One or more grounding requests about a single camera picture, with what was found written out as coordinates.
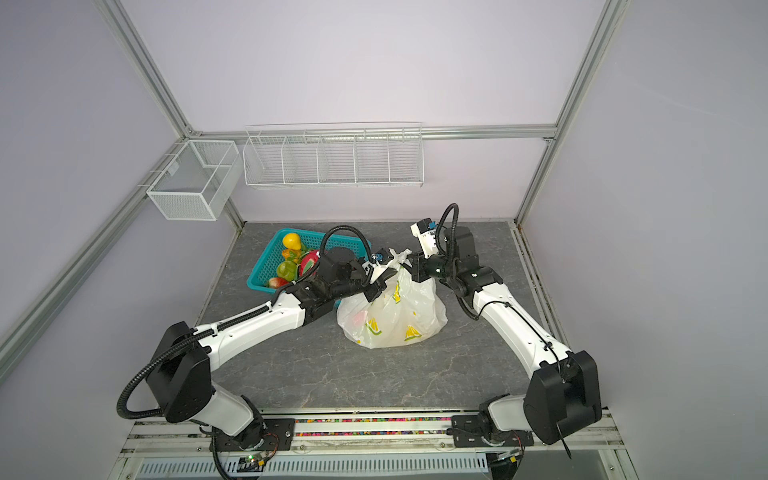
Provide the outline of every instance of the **wire basket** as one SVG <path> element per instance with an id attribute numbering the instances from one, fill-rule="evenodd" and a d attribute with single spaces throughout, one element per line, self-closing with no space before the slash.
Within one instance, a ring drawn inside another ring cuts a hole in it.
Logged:
<path id="1" fill-rule="evenodd" d="M 418 124 L 330 130 L 247 127 L 245 182 L 254 188 L 421 186 Z"/>
<path id="2" fill-rule="evenodd" d="M 147 195 L 168 220 L 216 220 L 242 173 L 233 141 L 188 140 Z"/>

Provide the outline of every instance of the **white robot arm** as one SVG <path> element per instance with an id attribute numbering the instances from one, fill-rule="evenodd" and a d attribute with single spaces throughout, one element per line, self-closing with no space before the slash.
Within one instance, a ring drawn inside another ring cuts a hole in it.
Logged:
<path id="1" fill-rule="evenodd" d="M 439 223 L 424 219 L 412 226 L 423 251 L 409 257 L 407 268 L 416 282 L 438 279 L 454 291 L 470 317 L 491 323 L 531 379 L 524 396 L 502 396 L 480 405 L 480 430 L 473 433 L 492 445 L 502 432 L 526 430 L 551 444 L 599 420 L 600 394 L 592 358 L 585 352 L 573 353 L 547 333 L 502 279 L 479 264 L 472 234 L 455 225 L 458 207 L 453 225 L 444 226 L 454 206 Z M 338 230 L 350 230 L 362 239 L 368 263 L 342 247 L 325 250 L 327 240 Z M 259 410 L 247 398 L 212 383 L 210 373 L 265 339 L 320 318 L 337 299 L 364 293 L 372 301 L 395 272 L 389 269 L 392 258 L 386 250 L 371 254 L 367 240 L 354 227 L 329 230 L 320 251 L 323 255 L 313 268 L 278 289 L 271 301 L 194 329 L 184 322 L 169 327 L 152 362 L 122 392 L 118 414 L 128 419 L 162 415 L 168 422 L 192 420 L 212 425 L 240 449 L 259 445 L 269 435 Z M 144 379 L 160 408 L 132 412 L 127 400 Z"/>

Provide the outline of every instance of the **white plastic bag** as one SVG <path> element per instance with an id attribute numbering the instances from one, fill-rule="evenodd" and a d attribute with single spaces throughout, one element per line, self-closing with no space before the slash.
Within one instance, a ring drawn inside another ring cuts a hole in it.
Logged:
<path id="1" fill-rule="evenodd" d="M 402 266 L 411 250 L 390 252 L 395 257 L 390 266 L 398 272 L 387 279 L 381 295 L 371 303 L 362 293 L 347 297 L 336 311 L 346 338 L 370 349 L 421 342 L 448 322 L 445 305 L 435 294 L 435 279 L 416 283 Z"/>

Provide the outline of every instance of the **teal plastic basket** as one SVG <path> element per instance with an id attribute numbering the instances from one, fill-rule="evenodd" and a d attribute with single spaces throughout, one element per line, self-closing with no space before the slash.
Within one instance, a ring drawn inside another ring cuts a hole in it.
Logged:
<path id="1" fill-rule="evenodd" d="M 261 254 L 259 261 L 256 262 L 256 266 L 248 277 L 248 287 L 252 290 L 259 290 L 260 292 L 275 293 L 274 288 L 265 286 L 270 278 L 277 276 L 277 266 L 285 261 L 283 258 L 283 237 L 288 233 L 298 233 L 301 237 L 301 243 L 310 250 L 317 250 L 320 248 L 320 242 L 323 241 L 324 233 L 310 232 L 309 230 L 297 230 L 295 228 L 283 228 L 275 233 L 272 237 L 270 244 L 266 246 L 264 253 Z M 357 258 L 366 256 L 366 248 L 362 244 L 362 240 L 357 237 L 346 237 L 344 235 L 331 235 L 326 244 L 326 249 L 334 247 L 346 247 L 355 252 Z"/>

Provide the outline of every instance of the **gray countertop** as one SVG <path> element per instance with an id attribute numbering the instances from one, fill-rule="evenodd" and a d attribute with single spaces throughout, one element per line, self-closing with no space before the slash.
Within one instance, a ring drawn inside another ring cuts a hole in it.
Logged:
<path id="1" fill-rule="evenodd" d="M 253 266 L 281 228 L 325 232 L 334 223 L 247 223 L 235 243 L 203 323 L 215 322 L 266 302 L 270 296 L 246 285 Z M 536 319 L 538 312 L 515 244 L 504 222 L 470 227 L 484 265 L 505 281 Z M 358 223 L 372 250 L 419 250 L 409 223 Z M 413 407 L 476 409 L 492 396 L 525 393 L 522 365 L 485 321 L 469 319 L 452 292 L 438 285 L 448 324 L 409 346 L 367 349 L 348 340 L 335 310 L 309 325 L 272 337 L 234 357 L 213 380 L 259 408 L 298 409 Z"/>

